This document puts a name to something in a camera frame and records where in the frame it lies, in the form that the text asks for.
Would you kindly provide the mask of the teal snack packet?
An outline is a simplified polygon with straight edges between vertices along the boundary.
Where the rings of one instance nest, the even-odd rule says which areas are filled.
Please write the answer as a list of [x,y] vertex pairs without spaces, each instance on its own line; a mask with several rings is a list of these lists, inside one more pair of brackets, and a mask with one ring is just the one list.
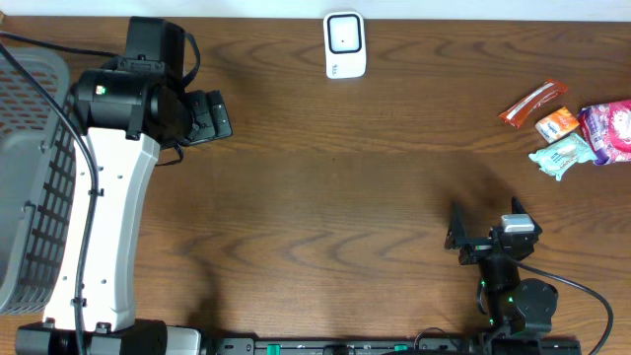
[[529,153],[528,157],[556,181],[560,181],[573,165],[596,160],[593,149],[578,133],[570,133],[545,148]]

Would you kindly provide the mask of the orange small snack packet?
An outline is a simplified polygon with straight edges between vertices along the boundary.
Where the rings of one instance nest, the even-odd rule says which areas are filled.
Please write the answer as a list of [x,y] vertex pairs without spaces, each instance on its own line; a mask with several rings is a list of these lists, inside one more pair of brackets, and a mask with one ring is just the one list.
[[534,128],[547,143],[554,143],[573,132],[579,125],[578,119],[563,106],[539,120]]

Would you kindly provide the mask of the purple red snack pack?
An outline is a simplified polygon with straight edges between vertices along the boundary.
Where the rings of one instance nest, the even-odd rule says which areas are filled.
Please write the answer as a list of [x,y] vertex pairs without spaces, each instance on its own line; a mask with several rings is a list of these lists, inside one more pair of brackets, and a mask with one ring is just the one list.
[[630,101],[587,106],[578,115],[597,166],[630,161]]

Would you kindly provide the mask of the orange brown snack bar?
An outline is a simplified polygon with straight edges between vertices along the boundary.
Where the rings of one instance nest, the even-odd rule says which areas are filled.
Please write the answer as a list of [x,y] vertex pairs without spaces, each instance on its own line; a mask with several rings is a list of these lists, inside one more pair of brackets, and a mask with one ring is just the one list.
[[537,108],[568,91],[569,87],[559,81],[548,79],[530,94],[524,96],[507,110],[499,114],[506,123],[520,128],[528,116]]

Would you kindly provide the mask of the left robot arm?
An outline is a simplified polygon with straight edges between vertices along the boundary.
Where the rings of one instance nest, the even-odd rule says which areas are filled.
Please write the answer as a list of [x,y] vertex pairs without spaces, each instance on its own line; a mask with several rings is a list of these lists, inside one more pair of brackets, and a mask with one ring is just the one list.
[[160,152],[227,138],[218,91],[185,78],[89,70],[76,86],[82,132],[65,251],[43,320],[21,326],[19,354],[209,354],[194,327],[138,319],[134,264],[145,194]]

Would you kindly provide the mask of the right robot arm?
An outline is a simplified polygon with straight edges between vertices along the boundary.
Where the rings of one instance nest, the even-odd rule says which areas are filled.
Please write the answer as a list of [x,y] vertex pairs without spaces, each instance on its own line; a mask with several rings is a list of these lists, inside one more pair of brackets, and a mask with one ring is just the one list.
[[464,213],[453,204],[445,240],[446,249],[459,252],[461,265],[480,270],[478,309],[490,320],[474,344],[482,354],[540,354],[558,303],[554,286],[520,276],[517,263],[534,252],[542,229],[516,197],[511,204],[512,212],[479,238],[467,233]]

